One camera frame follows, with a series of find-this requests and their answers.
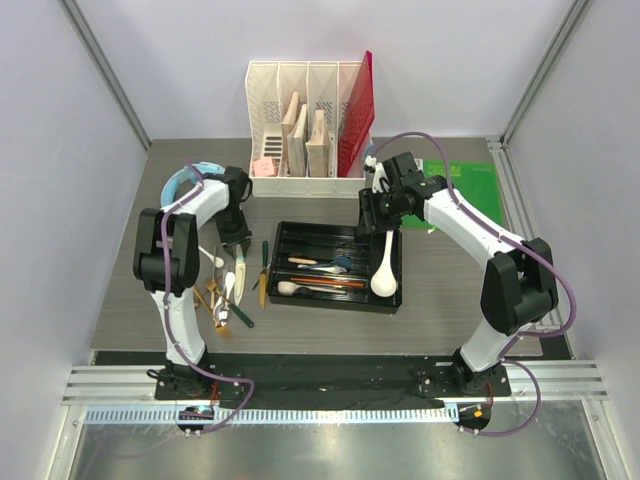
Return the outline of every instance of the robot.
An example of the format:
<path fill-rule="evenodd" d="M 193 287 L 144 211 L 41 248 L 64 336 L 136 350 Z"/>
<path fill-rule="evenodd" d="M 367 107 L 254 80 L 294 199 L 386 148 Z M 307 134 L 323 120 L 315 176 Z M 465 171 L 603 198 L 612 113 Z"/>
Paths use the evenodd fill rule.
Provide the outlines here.
<path fill-rule="evenodd" d="M 368 157 L 365 170 L 373 174 L 373 184 L 359 192 L 358 236 L 384 234 L 399 228 L 403 215 L 416 215 L 449 235 L 484 269 L 481 296 L 484 319 L 471 338 L 456 350 L 451 367 L 460 394 L 484 392 L 514 338 L 558 303 L 556 282 L 551 273 L 504 239 L 527 246 L 552 264 L 549 245 L 540 238 L 525 241 L 504 230 L 469 205 L 457 190 L 454 199 L 447 189 L 446 179 L 442 176 L 425 178 L 409 152 L 383 162 Z M 202 191 L 193 201 L 180 203 L 190 192 L 160 210 L 145 209 L 138 223 L 134 274 L 150 292 L 161 317 L 165 308 L 169 309 L 174 337 L 172 340 L 167 325 L 163 324 L 167 354 L 158 382 L 165 388 L 180 385 L 181 391 L 187 392 L 187 397 L 182 398 L 204 396 L 210 388 L 210 379 L 192 365 L 197 365 L 201 372 L 211 371 L 207 364 L 207 348 L 196 323 L 191 288 L 199 271 L 198 229 L 213 217 L 226 251 L 232 252 L 235 246 L 241 245 L 246 252 L 250 244 L 251 232 L 241 204 L 251 194 L 251 180 L 239 168 L 228 167 L 216 172 L 204 173 Z M 472 221 L 460 208 L 461 203 L 491 225 L 498 235 L 489 234 Z M 174 210 L 168 221 L 168 233 L 172 238 L 171 291 L 165 300 L 160 226 L 169 209 Z"/>

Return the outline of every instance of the green cutting board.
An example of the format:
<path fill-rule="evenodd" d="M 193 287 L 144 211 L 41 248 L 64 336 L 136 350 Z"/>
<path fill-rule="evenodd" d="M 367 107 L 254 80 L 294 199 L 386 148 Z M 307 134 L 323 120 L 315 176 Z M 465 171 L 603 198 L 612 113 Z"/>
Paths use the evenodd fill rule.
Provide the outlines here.
<path fill-rule="evenodd" d="M 418 167 L 426 177 L 444 175 L 442 160 L 416 160 Z M 498 225 L 502 225 L 502 207 L 500 203 L 500 187 L 495 165 L 484 163 L 451 163 L 453 185 L 462 196 L 474 207 L 484 213 Z M 433 228 L 414 215 L 402 217 L 404 228 Z"/>

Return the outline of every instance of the green handle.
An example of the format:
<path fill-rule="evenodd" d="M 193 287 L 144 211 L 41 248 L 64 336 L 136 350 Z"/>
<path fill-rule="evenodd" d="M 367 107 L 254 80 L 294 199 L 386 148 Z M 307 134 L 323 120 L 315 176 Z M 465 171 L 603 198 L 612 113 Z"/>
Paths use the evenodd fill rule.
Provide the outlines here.
<path fill-rule="evenodd" d="M 251 321 L 251 319 L 247 317 L 242 310 L 240 310 L 231 302 L 229 302 L 229 307 L 231 308 L 231 310 L 233 310 L 233 313 L 235 313 L 236 315 L 238 315 L 238 317 L 240 317 L 240 320 L 242 320 L 247 327 L 249 328 L 254 327 L 254 324 Z"/>
<path fill-rule="evenodd" d="M 262 242 L 262 268 L 266 269 L 269 263 L 269 242 L 263 240 Z"/>

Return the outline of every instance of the white file organizer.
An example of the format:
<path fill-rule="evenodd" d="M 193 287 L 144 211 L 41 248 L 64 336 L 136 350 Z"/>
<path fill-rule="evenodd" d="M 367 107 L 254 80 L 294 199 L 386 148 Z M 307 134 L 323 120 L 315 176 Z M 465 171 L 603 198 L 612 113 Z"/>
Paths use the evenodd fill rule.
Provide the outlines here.
<path fill-rule="evenodd" d="M 251 157 L 282 157 L 281 120 L 289 107 L 293 92 L 309 105 L 309 136 L 317 109 L 325 111 L 331 139 L 328 178 L 290 177 L 284 168 L 277 177 L 254 177 L 256 197 L 357 198 L 364 188 L 364 171 L 352 168 L 350 178 L 337 178 L 338 129 L 349 102 L 361 62 L 250 62 L 245 88 L 251 124 Z"/>

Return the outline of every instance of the gray floor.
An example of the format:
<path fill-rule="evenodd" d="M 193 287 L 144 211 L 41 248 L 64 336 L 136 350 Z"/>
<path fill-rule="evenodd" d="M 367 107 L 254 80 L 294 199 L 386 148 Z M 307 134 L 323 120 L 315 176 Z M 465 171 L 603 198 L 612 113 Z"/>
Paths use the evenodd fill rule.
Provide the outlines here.
<path fill-rule="evenodd" d="M 496 404 L 490 430 L 521 424 L 532 408 L 528 402 Z M 86 426 L 70 478 L 606 478 L 580 402 L 545 402 L 535 423 L 506 438 L 473 438 L 447 423 L 282 425 L 226 428 L 153 448 L 176 432 L 169 426 Z"/>
<path fill-rule="evenodd" d="M 448 139 L 443 143 L 453 161 L 492 162 L 484 139 Z M 379 156 L 385 158 L 405 150 L 416 158 L 438 158 L 437 151 L 422 139 L 398 142 Z M 182 158 L 246 168 L 250 152 L 251 143 L 244 139 L 153 142 L 93 337 L 93 348 L 165 349 L 156 307 L 132 273 L 138 214 L 145 207 L 159 205 L 162 186 L 182 167 Z M 209 351 L 451 354 L 469 338 L 481 319 L 481 269 L 443 233 L 427 235 L 424 230 L 403 233 L 403 305 L 397 315 L 280 305 L 268 305 L 263 311 L 257 291 L 251 292 L 259 273 L 262 240 L 273 242 L 282 220 L 355 225 L 358 202 L 252 198 L 244 205 L 253 244 L 247 257 L 247 286 L 241 307 L 256 327 L 250 330 L 232 318 L 233 338 L 224 340 L 215 333 L 206 312 L 199 309 L 198 323 Z M 205 248 L 218 242 L 212 223 L 201 229 L 200 242 Z M 201 270 L 201 282 L 207 272 L 208 269 Z M 538 340 L 526 339 L 512 352 L 539 355 L 541 349 Z"/>

